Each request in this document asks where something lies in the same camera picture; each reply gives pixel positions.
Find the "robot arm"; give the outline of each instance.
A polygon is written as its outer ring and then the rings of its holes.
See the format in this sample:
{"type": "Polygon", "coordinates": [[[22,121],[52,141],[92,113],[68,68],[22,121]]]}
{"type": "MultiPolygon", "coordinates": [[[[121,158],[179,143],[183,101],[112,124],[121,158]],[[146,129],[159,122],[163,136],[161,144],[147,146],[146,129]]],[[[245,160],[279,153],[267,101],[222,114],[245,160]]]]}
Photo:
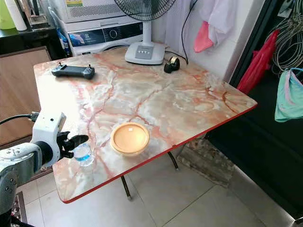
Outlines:
{"type": "Polygon", "coordinates": [[[0,150],[0,223],[8,220],[16,195],[16,188],[30,180],[42,166],[52,166],[69,152],[88,140],[86,135],[67,139],[69,131],[60,132],[65,122],[63,113],[40,112],[30,143],[22,143],[0,150]]]}

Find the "red table edge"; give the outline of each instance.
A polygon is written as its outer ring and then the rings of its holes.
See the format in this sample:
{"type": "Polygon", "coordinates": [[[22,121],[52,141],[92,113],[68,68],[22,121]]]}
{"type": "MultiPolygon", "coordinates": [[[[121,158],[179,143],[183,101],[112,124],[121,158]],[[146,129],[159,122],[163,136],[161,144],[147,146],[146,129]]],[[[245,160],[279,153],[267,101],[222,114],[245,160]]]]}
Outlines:
{"type": "Polygon", "coordinates": [[[156,158],[158,158],[158,157],[160,157],[160,156],[162,156],[162,155],[164,155],[164,154],[166,154],[166,153],[168,153],[168,152],[170,152],[170,151],[176,149],[177,147],[180,147],[180,146],[186,144],[187,142],[189,142],[189,141],[191,141],[191,140],[193,140],[193,139],[195,139],[195,138],[197,138],[197,137],[199,137],[199,136],[202,136],[203,134],[208,133],[209,131],[211,131],[211,130],[213,130],[213,129],[215,129],[215,128],[217,128],[217,127],[219,127],[219,126],[221,126],[221,125],[223,125],[223,124],[225,124],[225,123],[227,123],[227,122],[229,122],[229,121],[231,121],[231,120],[233,120],[233,119],[235,119],[235,118],[237,118],[237,117],[239,117],[239,116],[241,116],[241,115],[243,115],[243,114],[245,114],[245,113],[247,113],[247,112],[249,112],[250,110],[254,109],[256,106],[257,106],[257,103],[256,103],[254,106],[252,106],[251,108],[249,108],[249,109],[247,109],[247,110],[245,110],[245,111],[243,111],[243,112],[241,112],[241,113],[239,113],[239,114],[237,114],[237,115],[234,115],[233,117],[231,117],[231,118],[229,118],[229,119],[226,119],[225,121],[221,122],[220,124],[215,125],[215,126],[209,128],[209,129],[203,131],[202,133],[199,133],[199,134],[197,134],[196,136],[193,136],[193,137],[187,139],[186,141],[184,141],[184,142],[182,142],[182,143],[179,143],[178,145],[173,145],[171,148],[169,148],[169,149],[163,151],[162,153],[157,154],[156,156],[154,156],[154,157],[152,157],[152,158],[150,158],[150,159],[148,159],[148,160],[146,160],[146,161],[144,161],[144,162],[142,162],[142,163],[140,163],[140,164],[138,164],[138,165],[136,165],[136,166],[130,168],[129,170],[126,170],[125,172],[123,172],[123,173],[121,173],[121,174],[119,174],[119,175],[117,175],[117,176],[114,176],[113,178],[111,178],[111,179],[109,179],[109,180],[103,182],[102,184],[99,184],[98,186],[96,186],[96,187],[94,187],[94,188],[92,188],[92,189],[89,189],[88,191],[86,191],[86,192],[84,192],[84,193],[82,193],[82,194],[80,194],[80,195],[77,195],[76,197],[74,197],[74,198],[72,198],[72,199],[70,199],[70,200],[63,201],[61,198],[60,198],[60,200],[61,200],[63,203],[66,203],[66,204],[71,203],[71,202],[74,202],[74,201],[76,201],[77,199],[80,199],[81,197],[83,197],[83,196],[85,196],[85,195],[87,195],[87,194],[89,194],[89,193],[91,193],[91,192],[97,190],[98,188],[101,188],[102,186],[104,186],[104,185],[106,185],[106,184],[108,184],[108,183],[114,181],[115,179],[117,179],[117,178],[119,178],[119,177],[121,177],[121,176],[123,176],[123,175],[125,175],[125,174],[127,174],[127,173],[129,173],[129,172],[131,172],[131,171],[133,171],[133,170],[135,170],[135,169],[137,169],[137,168],[139,168],[139,167],[141,167],[141,166],[143,166],[143,165],[145,165],[145,164],[151,162],[151,161],[153,161],[154,159],[156,159],[156,158]]]}

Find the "red plastic bag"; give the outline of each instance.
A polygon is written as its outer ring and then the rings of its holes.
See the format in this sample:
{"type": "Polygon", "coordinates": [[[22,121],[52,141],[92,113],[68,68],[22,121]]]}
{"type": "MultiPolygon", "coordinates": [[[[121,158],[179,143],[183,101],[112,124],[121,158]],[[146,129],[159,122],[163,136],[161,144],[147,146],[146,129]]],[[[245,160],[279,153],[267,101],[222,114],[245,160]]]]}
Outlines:
{"type": "Polygon", "coordinates": [[[261,50],[254,51],[250,66],[242,77],[237,89],[248,94],[262,79],[264,71],[267,70],[268,64],[276,49],[276,39],[279,30],[274,31],[262,46],[261,50]]]}

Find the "teal cloth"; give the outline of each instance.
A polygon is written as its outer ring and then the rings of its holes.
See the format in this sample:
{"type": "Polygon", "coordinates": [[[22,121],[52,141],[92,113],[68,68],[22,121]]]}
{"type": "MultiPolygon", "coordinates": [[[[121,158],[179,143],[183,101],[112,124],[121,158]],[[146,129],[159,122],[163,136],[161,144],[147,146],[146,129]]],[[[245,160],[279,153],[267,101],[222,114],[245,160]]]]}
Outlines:
{"type": "Polygon", "coordinates": [[[276,122],[303,118],[303,85],[291,71],[282,73],[276,99],[276,122]]]}

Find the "white bottle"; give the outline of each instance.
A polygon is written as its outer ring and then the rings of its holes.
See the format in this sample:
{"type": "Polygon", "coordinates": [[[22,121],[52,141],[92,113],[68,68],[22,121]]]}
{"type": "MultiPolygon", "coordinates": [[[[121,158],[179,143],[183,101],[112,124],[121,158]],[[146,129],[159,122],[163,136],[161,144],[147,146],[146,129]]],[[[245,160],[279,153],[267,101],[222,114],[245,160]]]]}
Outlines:
{"type": "Polygon", "coordinates": [[[18,6],[17,6],[15,0],[5,0],[5,3],[6,3],[6,6],[8,7],[11,18],[14,21],[16,29],[18,31],[27,30],[27,26],[24,23],[24,20],[21,16],[21,13],[18,9],[18,6]]]}

